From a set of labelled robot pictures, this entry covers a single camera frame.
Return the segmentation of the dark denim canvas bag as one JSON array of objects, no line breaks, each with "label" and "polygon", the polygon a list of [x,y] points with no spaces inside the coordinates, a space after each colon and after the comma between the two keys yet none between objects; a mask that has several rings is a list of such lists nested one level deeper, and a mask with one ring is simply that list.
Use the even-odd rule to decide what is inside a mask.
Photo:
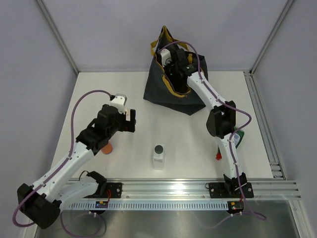
[{"label": "dark denim canvas bag", "polygon": [[151,43],[153,56],[146,82],[143,99],[187,115],[192,115],[205,107],[205,104],[189,86],[181,86],[176,78],[169,75],[162,65],[158,50],[176,41],[166,26],[163,26],[157,40]]}]

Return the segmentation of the orange bottle with blue cap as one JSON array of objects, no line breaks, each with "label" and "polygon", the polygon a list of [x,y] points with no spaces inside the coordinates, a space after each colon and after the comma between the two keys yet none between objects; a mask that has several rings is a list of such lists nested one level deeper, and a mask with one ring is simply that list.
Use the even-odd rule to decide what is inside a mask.
[{"label": "orange bottle with blue cap", "polygon": [[110,154],[112,152],[112,150],[113,150],[113,147],[112,147],[110,142],[101,149],[102,153],[104,153],[106,155]]}]

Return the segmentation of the white bottle with black cap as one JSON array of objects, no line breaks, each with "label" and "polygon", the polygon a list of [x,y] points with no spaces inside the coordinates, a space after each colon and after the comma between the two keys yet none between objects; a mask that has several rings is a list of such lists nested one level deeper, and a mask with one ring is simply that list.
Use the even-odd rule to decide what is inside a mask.
[{"label": "white bottle with black cap", "polygon": [[163,170],[165,165],[165,145],[157,143],[153,151],[153,166],[155,170]]}]

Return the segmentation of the green bottle with red cap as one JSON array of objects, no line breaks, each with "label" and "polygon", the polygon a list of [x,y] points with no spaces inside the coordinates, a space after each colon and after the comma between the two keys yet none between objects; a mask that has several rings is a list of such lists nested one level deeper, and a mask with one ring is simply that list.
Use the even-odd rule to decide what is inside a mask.
[{"label": "green bottle with red cap", "polygon": [[[234,140],[234,145],[237,149],[244,138],[245,132],[242,129],[238,129],[237,126],[234,126],[234,130],[236,130],[236,132],[234,133],[232,139]],[[218,136],[215,137],[215,140],[217,142],[217,153],[215,159],[220,161],[223,157],[227,159],[232,158],[229,142],[227,141],[224,143]]]}]

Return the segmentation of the cream MURRAYLE bottle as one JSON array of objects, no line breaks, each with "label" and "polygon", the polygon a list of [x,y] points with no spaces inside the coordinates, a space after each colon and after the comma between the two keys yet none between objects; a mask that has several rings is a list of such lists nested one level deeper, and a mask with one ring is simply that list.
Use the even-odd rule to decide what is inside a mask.
[{"label": "cream MURRAYLE bottle", "polygon": [[131,114],[129,109],[125,110],[125,119],[126,121],[131,121]]}]

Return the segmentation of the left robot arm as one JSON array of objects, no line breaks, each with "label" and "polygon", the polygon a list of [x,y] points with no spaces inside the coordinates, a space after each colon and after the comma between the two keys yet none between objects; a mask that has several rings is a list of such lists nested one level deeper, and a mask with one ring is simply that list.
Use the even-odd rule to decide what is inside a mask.
[{"label": "left robot arm", "polygon": [[107,195],[107,180],[92,171],[73,185],[65,186],[70,178],[104,148],[116,132],[135,132],[136,111],[120,113],[118,108],[103,105],[89,125],[72,144],[70,154],[60,160],[32,185],[22,184],[17,190],[18,209],[41,229],[51,226],[60,213],[85,197]]}]

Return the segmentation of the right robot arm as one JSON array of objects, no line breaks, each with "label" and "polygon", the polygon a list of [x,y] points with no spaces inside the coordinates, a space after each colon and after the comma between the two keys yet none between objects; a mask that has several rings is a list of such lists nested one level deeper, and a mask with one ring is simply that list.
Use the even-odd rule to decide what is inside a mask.
[{"label": "right robot arm", "polygon": [[206,127],[215,138],[220,150],[224,169],[224,191],[235,197],[247,184],[247,178],[237,159],[234,140],[236,105],[226,101],[210,85],[201,67],[200,60],[190,62],[183,49],[163,49],[158,52],[164,71],[177,86],[189,86],[204,102],[209,111]]}]

